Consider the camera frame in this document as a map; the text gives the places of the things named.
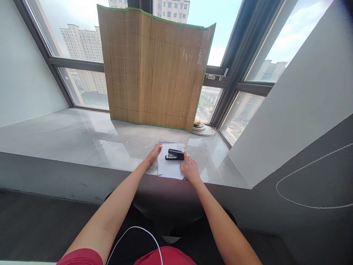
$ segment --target forearm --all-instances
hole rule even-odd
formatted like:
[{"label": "forearm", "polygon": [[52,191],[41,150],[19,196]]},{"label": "forearm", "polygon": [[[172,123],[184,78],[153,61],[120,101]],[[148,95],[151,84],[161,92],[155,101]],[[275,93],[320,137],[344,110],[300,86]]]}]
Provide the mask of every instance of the forearm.
[{"label": "forearm", "polygon": [[211,231],[226,265],[261,264],[235,223],[202,181],[193,184],[205,210]]},{"label": "forearm", "polygon": [[114,242],[125,216],[129,210],[140,180],[149,167],[143,161],[99,207],[85,225],[65,255],[80,248],[97,251],[106,263],[110,248]]}]

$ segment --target dark floor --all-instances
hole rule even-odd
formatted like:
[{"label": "dark floor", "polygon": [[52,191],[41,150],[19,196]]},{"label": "dark floor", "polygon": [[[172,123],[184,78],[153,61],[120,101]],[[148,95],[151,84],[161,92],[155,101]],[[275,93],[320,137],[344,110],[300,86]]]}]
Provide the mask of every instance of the dark floor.
[{"label": "dark floor", "polygon": [[[57,262],[97,205],[0,190],[0,260]],[[242,230],[264,265],[295,264],[274,235]]]}]

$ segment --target white marble windowsill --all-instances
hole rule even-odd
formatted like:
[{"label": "white marble windowsill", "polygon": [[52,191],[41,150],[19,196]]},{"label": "white marble windowsill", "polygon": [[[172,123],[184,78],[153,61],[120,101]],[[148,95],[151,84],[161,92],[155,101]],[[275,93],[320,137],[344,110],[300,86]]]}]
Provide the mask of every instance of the white marble windowsill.
[{"label": "white marble windowsill", "polygon": [[[206,183],[249,188],[222,138],[111,120],[108,113],[65,109],[0,128],[0,152],[133,171],[159,141],[185,144]],[[153,165],[147,174],[157,174]]]}]

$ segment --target bamboo screen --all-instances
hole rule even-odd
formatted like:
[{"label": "bamboo screen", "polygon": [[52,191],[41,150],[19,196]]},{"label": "bamboo screen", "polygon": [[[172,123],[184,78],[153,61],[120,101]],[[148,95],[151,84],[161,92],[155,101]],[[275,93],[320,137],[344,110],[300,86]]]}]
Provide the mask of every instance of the bamboo screen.
[{"label": "bamboo screen", "polygon": [[215,25],[97,8],[110,117],[191,131]]}]

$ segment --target cord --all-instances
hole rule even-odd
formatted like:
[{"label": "cord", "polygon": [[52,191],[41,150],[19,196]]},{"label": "cord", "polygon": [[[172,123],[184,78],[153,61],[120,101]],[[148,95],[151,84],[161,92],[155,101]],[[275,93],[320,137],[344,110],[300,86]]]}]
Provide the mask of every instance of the cord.
[{"label": "cord", "polygon": [[288,178],[289,176],[291,176],[291,175],[293,175],[294,173],[296,173],[296,172],[298,172],[298,171],[300,171],[300,170],[302,170],[302,169],[304,169],[304,168],[306,168],[306,167],[308,167],[308,166],[310,166],[310,165],[312,165],[312,164],[314,164],[314,163],[320,161],[321,159],[324,159],[325,157],[328,157],[328,156],[330,156],[330,155],[333,155],[334,153],[339,152],[339,151],[342,151],[343,149],[345,149],[345,148],[347,148],[347,147],[350,147],[350,146],[352,146],[352,145],[353,145],[353,142],[351,142],[350,144],[347,144],[347,145],[345,145],[345,146],[343,146],[343,147],[341,147],[341,148],[338,148],[338,149],[336,149],[336,150],[334,150],[334,151],[332,151],[332,152],[330,152],[330,153],[328,153],[328,154],[326,154],[326,155],[324,155],[324,156],[322,156],[322,157],[320,157],[320,158],[318,158],[318,159],[316,159],[316,160],[310,162],[309,164],[307,164],[307,165],[305,165],[305,166],[303,166],[303,167],[297,169],[296,171],[293,171],[292,173],[288,174],[287,176],[285,176],[284,178],[282,178],[280,181],[277,182],[277,184],[276,184],[276,191],[277,191],[277,193],[278,193],[281,197],[283,197],[284,199],[286,199],[287,201],[290,201],[290,202],[292,202],[292,203],[295,203],[295,204],[297,204],[297,205],[304,206],[304,207],[307,207],[307,208],[312,208],[312,209],[342,209],[342,208],[346,208],[346,207],[351,207],[351,206],[353,206],[353,202],[350,203],[350,204],[345,204],[345,205],[340,205],[340,206],[332,206],[332,207],[315,207],[315,206],[308,206],[308,205],[305,205],[305,204],[300,204],[300,203],[298,203],[298,202],[292,201],[292,200],[290,200],[290,199],[284,197],[284,196],[278,191],[278,184],[279,184],[280,182],[282,182],[283,180],[285,180],[286,178]]},{"label": "cord", "polygon": [[[144,228],[142,228],[142,227],[139,227],[139,226],[132,226],[132,227],[130,227],[128,230],[125,231],[125,233],[121,236],[120,239],[122,239],[122,237],[126,234],[126,232],[129,231],[131,228],[139,228],[139,229],[142,229],[143,231],[146,231],[147,233],[149,233],[149,234],[151,235],[151,237],[153,237],[155,243],[157,244],[157,247],[158,247],[158,250],[159,250],[159,255],[161,256],[161,265],[163,265],[163,259],[162,259],[161,248],[159,247],[159,245],[158,245],[157,240],[155,239],[155,237],[154,237],[150,232],[148,232],[146,229],[144,229]],[[113,251],[111,252],[111,254],[110,254],[110,256],[109,256],[109,259],[108,259],[106,265],[108,265],[109,260],[110,260],[111,256],[113,255],[113,252],[114,252],[114,250],[115,250],[115,247],[116,247],[117,244],[119,243],[120,239],[119,239],[118,242],[115,244],[115,246],[114,246],[114,248],[113,248]]]}]

